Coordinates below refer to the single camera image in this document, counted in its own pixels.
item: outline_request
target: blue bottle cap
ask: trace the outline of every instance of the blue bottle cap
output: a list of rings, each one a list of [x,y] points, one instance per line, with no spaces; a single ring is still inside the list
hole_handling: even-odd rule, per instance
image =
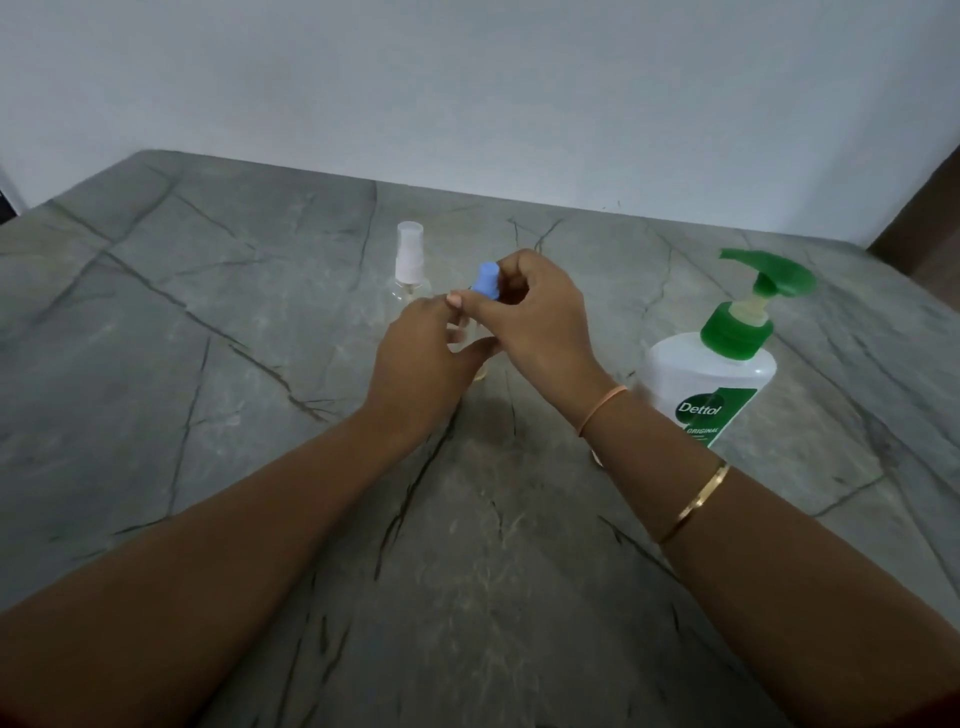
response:
[[[470,287],[471,291],[482,293],[489,299],[496,301],[500,298],[500,291],[496,287],[496,279],[500,275],[500,266],[496,263],[480,263],[477,280]]]

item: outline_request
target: green label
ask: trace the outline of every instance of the green label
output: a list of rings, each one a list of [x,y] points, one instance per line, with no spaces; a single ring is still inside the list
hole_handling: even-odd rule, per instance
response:
[[[687,434],[709,445],[755,394],[756,389],[721,387],[713,394],[687,397],[677,405],[674,417]]]

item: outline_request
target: bottle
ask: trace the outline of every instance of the bottle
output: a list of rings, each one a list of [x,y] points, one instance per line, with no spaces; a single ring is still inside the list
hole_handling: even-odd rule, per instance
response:
[[[721,303],[699,332],[670,336],[647,354],[652,404],[707,446],[777,371],[762,348],[774,330],[764,310],[770,299],[802,296],[817,282],[804,266],[772,253],[725,248],[720,257],[758,271],[753,296]]]
[[[403,222],[396,226],[396,265],[387,284],[387,323],[396,320],[414,299],[433,295],[423,272],[423,225]]]
[[[498,298],[500,298],[500,289],[497,288],[496,285],[499,276],[500,266],[498,266],[496,263],[480,263],[480,269],[477,271],[477,280],[473,282],[470,290],[476,291],[477,293],[482,293],[487,298],[496,301]],[[491,333],[487,330],[487,328],[480,326],[480,324],[476,321],[469,321],[467,326],[468,332],[466,339],[464,339],[464,346],[470,342],[476,341],[477,339],[491,336]],[[473,381],[480,381],[485,376],[487,376],[486,362],[484,362],[483,366],[481,366],[479,371],[477,371]]]

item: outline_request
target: forearm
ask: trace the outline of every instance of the forearm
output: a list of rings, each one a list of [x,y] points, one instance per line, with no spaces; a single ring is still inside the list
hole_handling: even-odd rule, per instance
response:
[[[719,465],[632,395],[585,431],[658,539]],[[960,640],[885,571],[731,471],[664,553],[737,653],[804,724],[871,725],[960,686]]]
[[[17,605],[0,617],[0,706],[40,725],[182,722],[415,444],[361,410]]]

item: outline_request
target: bangle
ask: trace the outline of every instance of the bangle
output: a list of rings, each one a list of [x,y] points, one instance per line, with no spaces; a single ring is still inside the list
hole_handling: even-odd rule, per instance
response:
[[[612,400],[621,392],[626,392],[626,391],[627,391],[627,387],[621,384],[619,387],[613,387],[610,390],[610,392],[608,392],[603,397],[601,397],[600,401],[594,404],[593,408],[587,413],[587,416],[584,418],[583,423],[579,427],[577,427],[577,437],[584,436],[584,427],[587,426],[587,423],[590,421],[590,418],[597,413],[597,410],[600,409],[600,407],[602,407],[604,404]]]
[[[658,546],[663,546],[677,535],[677,531],[683,528],[684,524],[690,520],[690,517],[696,512],[700,506],[707,502],[707,498],[713,495],[713,491],[720,487],[720,483],[723,482],[723,479],[727,477],[727,473],[730,472],[730,463],[726,460],[720,461],[720,467],[717,468],[716,473],[713,474],[713,477],[707,481],[707,485],[704,486],[704,489],[697,494],[697,497],[690,501],[690,504],[681,511],[680,516],[677,517],[677,522],[673,524],[669,531],[666,532],[666,535],[657,541]]]

